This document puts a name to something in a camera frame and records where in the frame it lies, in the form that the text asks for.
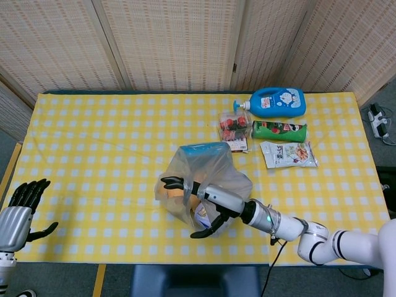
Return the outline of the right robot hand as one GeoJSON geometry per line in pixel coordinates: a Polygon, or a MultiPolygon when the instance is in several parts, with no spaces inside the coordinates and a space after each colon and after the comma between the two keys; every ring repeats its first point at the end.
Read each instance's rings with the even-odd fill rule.
{"type": "MultiPolygon", "coordinates": [[[[177,176],[167,176],[160,178],[164,183],[164,188],[184,190],[184,179],[177,176]]],[[[192,194],[196,195],[201,183],[193,182],[192,194]]],[[[209,184],[206,187],[204,199],[215,204],[216,211],[219,212],[210,226],[202,231],[196,231],[190,234],[192,239],[202,239],[212,236],[229,218],[240,217],[245,208],[245,201],[243,198],[223,187],[209,184]]]]}

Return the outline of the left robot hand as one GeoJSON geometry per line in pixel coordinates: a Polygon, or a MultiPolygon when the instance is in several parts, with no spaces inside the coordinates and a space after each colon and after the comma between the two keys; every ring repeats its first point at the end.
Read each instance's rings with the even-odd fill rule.
{"type": "Polygon", "coordinates": [[[58,222],[52,222],[42,231],[31,231],[33,216],[50,183],[44,178],[23,183],[14,191],[8,206],[1,211],[1,252],[15,253],[27,242],[44,238],[58,227],[58,222]]]}

